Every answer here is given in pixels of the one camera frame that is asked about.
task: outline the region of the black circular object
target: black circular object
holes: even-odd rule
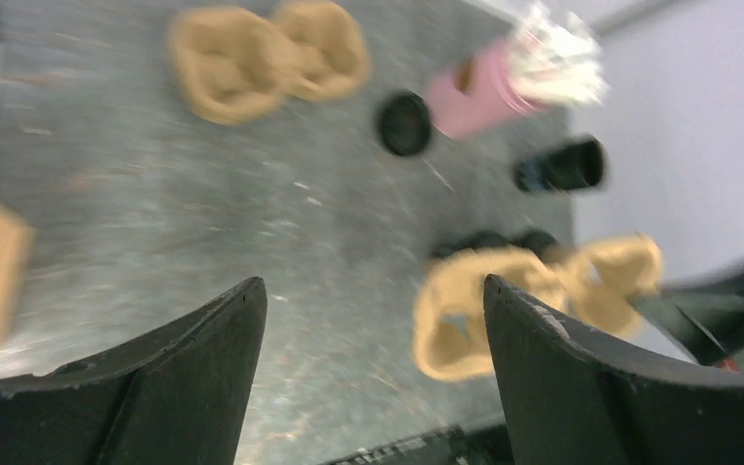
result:
[[[423,99],[409,91],[389,97],[378,114],[378,137],[393,155],[418,155],[432,140],[432,118]]]

